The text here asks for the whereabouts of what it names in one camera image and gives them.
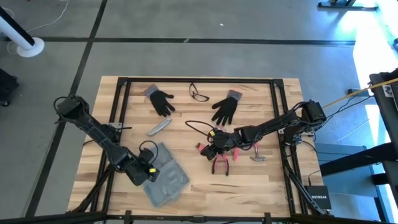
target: black box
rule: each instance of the black box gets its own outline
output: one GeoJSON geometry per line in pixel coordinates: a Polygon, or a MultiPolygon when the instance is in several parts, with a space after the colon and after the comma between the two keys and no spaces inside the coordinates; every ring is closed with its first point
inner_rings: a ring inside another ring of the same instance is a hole
{"type": "Polygon", "coordinates": [[[329,191],[327,186],[305,186],[307,192],[311,195],[321,209],[331,210],[329,191]]]}

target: eyeglasses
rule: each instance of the eyeglasses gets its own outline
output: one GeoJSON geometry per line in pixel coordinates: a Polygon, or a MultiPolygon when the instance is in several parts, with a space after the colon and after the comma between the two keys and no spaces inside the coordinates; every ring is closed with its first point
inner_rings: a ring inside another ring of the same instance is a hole
{"type": "Polygon", "coordinates": [[[210,99],[210,97],[208,97],[208,96],[203,96],[203,95],[199,94],[197,87],[193,83],[191,83],[191,85],[189,85],[189,95],[191,95],[192,98],[194,98],[196,101],[199,101],[199,102],[206,102],[210,99]]]}

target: pliers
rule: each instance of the pliers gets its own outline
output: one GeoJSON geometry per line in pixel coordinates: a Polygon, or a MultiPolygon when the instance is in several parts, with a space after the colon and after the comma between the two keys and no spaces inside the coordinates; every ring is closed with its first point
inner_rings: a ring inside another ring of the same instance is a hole
{"type": "Polygon", "coordinates": [[[216,172],[216,168],[217,168],[217,162],[218,159],[224,159],[224,163],[225,163],[225,175],[228,176],[229,175],[229,162],[228,162],[228,158],[226,157],[226,154],[217,154],[216,159],[213,162],[213,167],[211,168],[211,174],[214,174],[216,172]]]}

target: concrete floor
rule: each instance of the concrete floor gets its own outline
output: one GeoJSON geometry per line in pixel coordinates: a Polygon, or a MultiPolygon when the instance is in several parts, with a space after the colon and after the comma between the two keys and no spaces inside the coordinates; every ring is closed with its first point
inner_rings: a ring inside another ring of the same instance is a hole
{"type": "MultiPolygon", "coordinates": [[[[31,34],[89,37],[101,2],[70,0],[58,22],[31,34]]],[[[92,106],[103,75],[299,78],[304,98],[325,105],[344,96],[347,89],[366,84],[370,73],[397,66],[397,55],[386,46],[374,12],[318,10],[317,2],[108,1],[97,37],[357,40],[357,43],[335,46],[96,42],[77,93],[92,106]]],[[[26,30],[52,22],[65,4],[54,0],[0,0],[2,7],[14,11],[15,20],[26,30]]],[[[21,86],[14,93],[11,106],[0,108],[0,218],[20,217],[25,213],[55,130],[57,117],[52,102],[69,93],[85,47],[86,42],[46,42],[40,55],[21,58],[8,54],[5,44],[1,44],[0,67],[19,77],[21,86]]],[[[366,104],[375,102],[371,99],[366,104]]],[[[337,104],[325,112],[331,114],[340,106],[337,104]]],[[[317,132],[317,142],[375,145],[378,140],[374,139],[370,123],[361,125],[372,119],[368,113],[363,104],[336,115],[317,132]]],[[[74,126],[65,128],[37,215],[65,212],[84,138],[74,126]]]]}

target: yellow cable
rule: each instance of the yellow cable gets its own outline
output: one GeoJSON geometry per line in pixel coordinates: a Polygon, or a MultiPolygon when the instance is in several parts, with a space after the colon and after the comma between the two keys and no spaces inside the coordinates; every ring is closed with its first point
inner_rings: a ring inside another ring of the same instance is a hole
{"type": "Polygon", "coordinates": [[[334,105],[335,103],[338,103],[341,100],[344,100],[344,99],[347,99],[347,98],[349,98],[351,96],[357,95],[358,93],[362,93],[363,91],[371,90],[373,88],[377,88],[379,86],[387,85],[387,84],[390,84],[390,83],[393,83],[393,82],[398,82],[398,78],[395,78],[395,79],[392,79],[392,80],[389,80],[389,81],[385,81],[385,82],[382,82],[382,83],[378,83],[378,84],[375,84],[375,85],[371,85],[369,87],[363,88],[362,90],[357,90],[355,92],[352,92],[352,93],[350,93],[350,94],[348,94],[348,95],[346,95],[346,96],[344,96],[344,97],[342,97],[342,98],[340,98],[340,99],[338,99],[336,101],[333,101],[333,102],[329,103],[328,105],[324,106],[322,109],[328,108],[329,106],[334,105]]]}

